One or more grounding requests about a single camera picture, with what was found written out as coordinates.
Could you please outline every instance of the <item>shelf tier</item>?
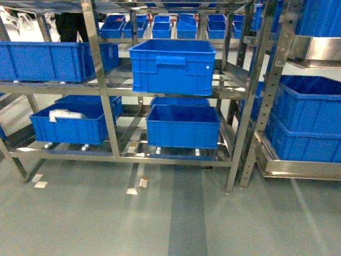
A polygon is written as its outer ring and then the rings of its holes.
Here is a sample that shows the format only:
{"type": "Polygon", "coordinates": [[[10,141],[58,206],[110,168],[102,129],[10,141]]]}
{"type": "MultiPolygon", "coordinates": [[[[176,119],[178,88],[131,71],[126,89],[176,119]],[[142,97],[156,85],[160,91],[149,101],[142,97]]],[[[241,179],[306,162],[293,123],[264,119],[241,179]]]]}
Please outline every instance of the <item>shelf tier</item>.
{"type": "Polygon", "coordinates": [[[267,178],[341,180],[341,163],[280,160],[266,138],[263,138],[257,164],[267,178]]]}
{"type": "MultiPolygon", "coordinates": [[[[269,41],[268,52],[273,42],[269,41]]],[[[244,43],[256,46],[257,38],[247,36],[244,43]]],[[[296,35],[288,59],[289,63],[303,69],[341,69],[341,37],[296,35]]]]}
{"type": "MultiPolygon", "coordinates": [[[[213,77],[213,94],[197,98],[211,99],[244,99],[247,96],[246,78],[247,71],[235,65],[228,64],[228,71],[213,77]]],[[[164,93],[141,93],[132,90],[132,72],[130,65],[122,65],[108,74],[107,91],[110,96],[133,96],[133,97],[187,97],[192,95],[164,94],[164,93]]],[[[100,95],[100,89],[96,80],[88,83],[28,83],[28,82],[0,82],[0,91],[17,94],[76,94],[76,95],[100,95]]]]}
{"type": "Polygon", "coordinates": [[[81,151],[82,145],[55,143],[51,149],[44,149],[43,142],[34,138],[32,125],[21,129],[9,136],[11,157],[33,157],[40,159],[67,159],[98,162],[125,162],[125,163],[154,163],[154,164],[183,164],[197,166],[231,166],[233,152],[234,131],[227,125],[222,113],[220,139],[217,149],[200,149],[200,156],[196,156],[194,149],[163,148],[163,153],[156,154],[155,146],[148,146],[147,128],[137,125],[146,117],[150,106],[144,106],[143,111],[138,105],[124,105],[124,113],[120,118],[132,117],[130,126],[116,128],[120,156],[113,156],[110,151],[110,142],[105,141],[99,146],[93,146],[89,151],[81,151]]]}
{"type": "MultiPolygon", "coordinates": [[[[241,9],[250,0],[198,0],[186,2],[184,0],[168,1],[144,1],[144,0],[117,0],[105,1],[96,0],[97,11],[100,13],[127,12],[127,10],[136,10],[139,13],[176,13],[178,11],[205,11],[206,13],[228,13],[241,9]],[[200,4],[199,7],[166,7],[166,3],[187,3],[200,4]]],[[[0,0],[0,5],[13,9],[23,10],[32,13],[62,13],[62,12],[82,12],[80,0],[0,0]]]]}

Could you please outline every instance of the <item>person's leg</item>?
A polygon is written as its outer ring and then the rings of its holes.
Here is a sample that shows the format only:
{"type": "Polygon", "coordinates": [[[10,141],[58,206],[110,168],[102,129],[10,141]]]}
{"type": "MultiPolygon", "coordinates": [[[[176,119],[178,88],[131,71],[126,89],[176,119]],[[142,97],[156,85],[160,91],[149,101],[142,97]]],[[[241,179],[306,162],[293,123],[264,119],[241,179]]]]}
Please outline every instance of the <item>person's leg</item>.
{"type": "Polygon", "coordinates": [[[77,41],[78,13],[62,13],[56,15],[55,21],[61,42],[77,41]]]}
{"type": "Polygon", "coordinates": [[[84,16],[82,13],[78,13],[77,29],[78,29],[80,36],[82,37],[83,42],[89,42],[89,37],[87,36],[87,32],[86,32],[84,16]]]}

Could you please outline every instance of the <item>gray floor stripe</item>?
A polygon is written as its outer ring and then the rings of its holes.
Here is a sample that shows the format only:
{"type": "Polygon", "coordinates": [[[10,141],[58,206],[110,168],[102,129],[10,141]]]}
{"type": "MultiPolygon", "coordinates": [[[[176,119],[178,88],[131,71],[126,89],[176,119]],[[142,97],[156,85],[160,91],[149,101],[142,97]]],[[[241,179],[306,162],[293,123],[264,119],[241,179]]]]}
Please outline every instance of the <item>gray floor stripe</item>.
{"type": "Polygon", "coordinates": [[[168,255],[207,255],[204,195],[199,167],[175,167],[168,255]]]}

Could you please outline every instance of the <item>crate handle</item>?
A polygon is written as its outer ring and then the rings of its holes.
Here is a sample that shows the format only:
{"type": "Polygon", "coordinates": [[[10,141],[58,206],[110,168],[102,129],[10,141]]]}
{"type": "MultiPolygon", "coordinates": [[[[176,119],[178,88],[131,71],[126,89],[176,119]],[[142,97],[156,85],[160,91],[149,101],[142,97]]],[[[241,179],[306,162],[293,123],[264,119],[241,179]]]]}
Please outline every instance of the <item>crate handle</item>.
{"type": "Polygon", "coordinates": [[[156,64],[162,65],[186,65],[185,57],[156,56],[156,64]]]}

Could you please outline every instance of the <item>paper tag on floor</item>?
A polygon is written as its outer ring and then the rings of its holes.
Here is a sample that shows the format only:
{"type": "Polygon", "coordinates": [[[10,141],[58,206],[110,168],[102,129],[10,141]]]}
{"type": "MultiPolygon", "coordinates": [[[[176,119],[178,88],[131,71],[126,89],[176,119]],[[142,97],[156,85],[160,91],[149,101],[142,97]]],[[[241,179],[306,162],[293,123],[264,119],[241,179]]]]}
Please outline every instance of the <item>paper tag on floor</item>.
{"type": "Polygon", "coordinates": [[[45,186],[47,185],[47,181],[38,181],[36,184],[35,184],[35,188],[45,188],[45,186]]]}
{"type": "Polygon", "coordinates": [[[36,174],[31,180],[31,182],[33,183],[38,182],[42,178],[42,176],[43,176],[42,174],[36,174]]]}
{"type": "Polygon", "coordinates": [[[136,188],[128,188],[127,189],[127,195],[137,195],[137,189],[136,188]]]}
{"type": "Polygon", "coordinates": [[[139,188],[146,188],[147,187],[147,182],[148,182],[148,178],[142,178],[140,180],[139,188]]]}

